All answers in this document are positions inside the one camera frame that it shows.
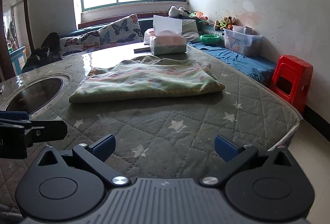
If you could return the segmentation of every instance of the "clear storage box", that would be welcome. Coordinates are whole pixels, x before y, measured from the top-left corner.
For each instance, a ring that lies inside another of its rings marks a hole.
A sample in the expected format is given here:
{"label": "clear storage box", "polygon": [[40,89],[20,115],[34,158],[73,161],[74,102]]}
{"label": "clear storage box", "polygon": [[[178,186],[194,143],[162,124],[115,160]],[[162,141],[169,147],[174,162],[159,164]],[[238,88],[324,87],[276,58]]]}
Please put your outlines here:
{"label": "clear storage box", "polygon": [[257,56],[262,36],[248,35],[224,29],[225,48],[245,56]]}
{"label": "clear storage box", "polygon": [[240,33],[243,33],[243,34],[249,34],[249,35],[253,34],[253,30],[251,28],[248,28],[248,27],[233,26],[233,31],[240,32]]}

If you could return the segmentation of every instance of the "black bag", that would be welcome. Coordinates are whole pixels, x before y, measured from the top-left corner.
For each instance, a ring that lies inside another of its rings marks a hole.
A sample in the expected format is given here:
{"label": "black bag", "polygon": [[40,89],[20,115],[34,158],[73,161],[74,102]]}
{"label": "black bag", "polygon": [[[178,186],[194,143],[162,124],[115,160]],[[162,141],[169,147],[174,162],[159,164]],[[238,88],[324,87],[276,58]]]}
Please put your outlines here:
{"label": "black bag", "polygon": [[59,56],[59,47],[60,35],[56,32],[50,33],[41,48],[31,51],[30,57],[22,68],[22,73],[62,60]]}

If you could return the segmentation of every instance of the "metal bolt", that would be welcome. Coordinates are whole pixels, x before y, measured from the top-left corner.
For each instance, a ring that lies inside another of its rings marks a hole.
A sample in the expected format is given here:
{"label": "metal bolt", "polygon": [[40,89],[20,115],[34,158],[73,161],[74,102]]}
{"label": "metal bolt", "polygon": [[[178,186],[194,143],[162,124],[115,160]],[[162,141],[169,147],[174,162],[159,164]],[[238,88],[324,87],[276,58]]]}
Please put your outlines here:
{"label": "metal bolt", "polygon": [[218,182],[219,182],[219,179],[217,179],[214,176],[206,176],[202,179],[202,183],[205,185],[209,185],[209,186],[215,185]]}
{"label": "metal bolt", "polygon": [[115,176],[112,179],[112,183],[115,185],[125,185],[128,183],[128,178],[125,176]]}

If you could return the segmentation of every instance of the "folded blanket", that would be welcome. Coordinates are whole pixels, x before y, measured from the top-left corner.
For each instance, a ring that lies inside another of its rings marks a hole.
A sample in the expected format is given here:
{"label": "folded blanket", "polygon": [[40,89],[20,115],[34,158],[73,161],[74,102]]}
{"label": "folded blanket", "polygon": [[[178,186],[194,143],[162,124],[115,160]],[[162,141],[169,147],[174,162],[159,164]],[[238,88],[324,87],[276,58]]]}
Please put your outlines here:
{"label": "folded blanket", "polygon": [[92,68],[70,96],[70,103],[104,102],[131,98],[182,97],[222,91],[211,64],[192,60],[160,59],[146,55],[117,66]]}

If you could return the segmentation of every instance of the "round stove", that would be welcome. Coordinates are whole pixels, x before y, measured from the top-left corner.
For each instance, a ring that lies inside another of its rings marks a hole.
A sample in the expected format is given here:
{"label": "round stove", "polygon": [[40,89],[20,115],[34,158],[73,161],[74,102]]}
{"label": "round stove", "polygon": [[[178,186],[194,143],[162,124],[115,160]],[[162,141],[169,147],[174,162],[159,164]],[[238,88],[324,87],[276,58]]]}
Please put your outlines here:
{"label": "round stove", "polygon": [[5,106],[5,111],[24,111],[31,115],[48,104],[69,82],[65,75],[44,78],[19,90]]}

